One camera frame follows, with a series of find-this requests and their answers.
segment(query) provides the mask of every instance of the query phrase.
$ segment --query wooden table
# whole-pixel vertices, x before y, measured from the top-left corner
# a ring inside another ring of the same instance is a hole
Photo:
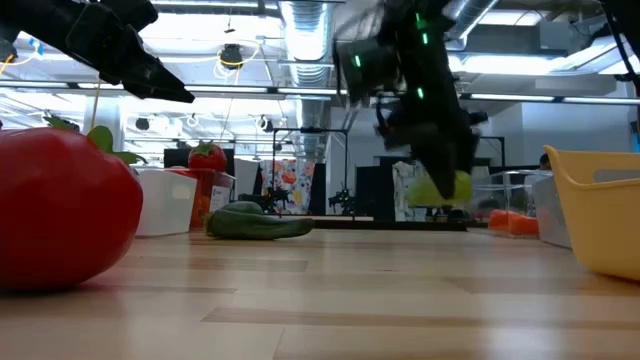
[[[138,239],[77,291],[0,296],[0,359],[638,360],[640,286],[469,233]]]

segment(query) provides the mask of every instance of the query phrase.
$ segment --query person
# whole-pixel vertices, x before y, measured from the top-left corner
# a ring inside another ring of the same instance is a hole
[[[540,157],[540,170],[551,170],[551,161],[549,161],[549,155],[544,154]]]

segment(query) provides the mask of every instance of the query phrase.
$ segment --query zucchini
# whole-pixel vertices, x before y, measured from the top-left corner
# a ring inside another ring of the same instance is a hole
[[[225,239],[275,240],[302,236],[312,229],[312,219],[274,219],[251,202],[226,205],[205,219],[207,235]]]

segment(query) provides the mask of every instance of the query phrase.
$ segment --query yellow bin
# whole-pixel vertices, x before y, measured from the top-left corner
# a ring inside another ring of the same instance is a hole
[[[597,171],[640,170],[640,154],[544,149],[578,260],[597,273],[640,280],[640,179],[594,180]]]

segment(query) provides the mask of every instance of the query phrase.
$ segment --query colorful poster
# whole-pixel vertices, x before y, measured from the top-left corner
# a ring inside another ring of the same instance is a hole
[[[272,166],[272,161],[263,161],[261,164],[263,173],[262,192],[266,194],[267,188],[271,187],[272,174],[275,168],[274,189],[282,188],[289,192],[288,201],[283,204],[277,202],[277,211],[282,214],[304,215],[309,211],[311,200],[311,182],[316,163],[309,160],[283,160],[276,161]]]

